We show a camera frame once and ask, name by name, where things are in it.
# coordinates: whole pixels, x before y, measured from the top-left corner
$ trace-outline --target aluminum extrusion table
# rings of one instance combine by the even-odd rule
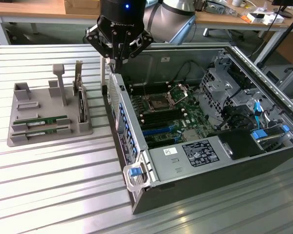
[[[52,64],[64,63],[70,85],[76,60],[85,63],[93,134],[9,148],[14,83],[45,87],[56,79]],[[293,233],[293,159],[265,175],[132,215],[99,62],[90,45],[0,46],[0,234]]]

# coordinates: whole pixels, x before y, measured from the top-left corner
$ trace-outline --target warning label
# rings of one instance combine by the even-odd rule
[[[219,161],[217,154],[208,140],[183,145],[182,147],[184,148],[192,167],[199,167]]]

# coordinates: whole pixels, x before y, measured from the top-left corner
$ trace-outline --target blue ram slot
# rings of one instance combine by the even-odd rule
[[[171,133],[173,128],[174,128],[174,125],[166,127],[166,128],[161,128],[161,129],[146,130],[146,131],[143,131],[142,133],[144,136],[160,134],[160,133]]]

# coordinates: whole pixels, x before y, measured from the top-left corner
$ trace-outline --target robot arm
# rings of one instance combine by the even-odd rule
[[[86,38],[118,72],[157,39],[181,44],[195,20],[193,0],[100,0],[97,25]],[[110,44],[99,36],[101,33]]]

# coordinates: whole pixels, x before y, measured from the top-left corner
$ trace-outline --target motherboard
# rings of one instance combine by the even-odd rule
[[[150,149],[202,139],[215,129],[187,85],[138,86],[129,95]]]

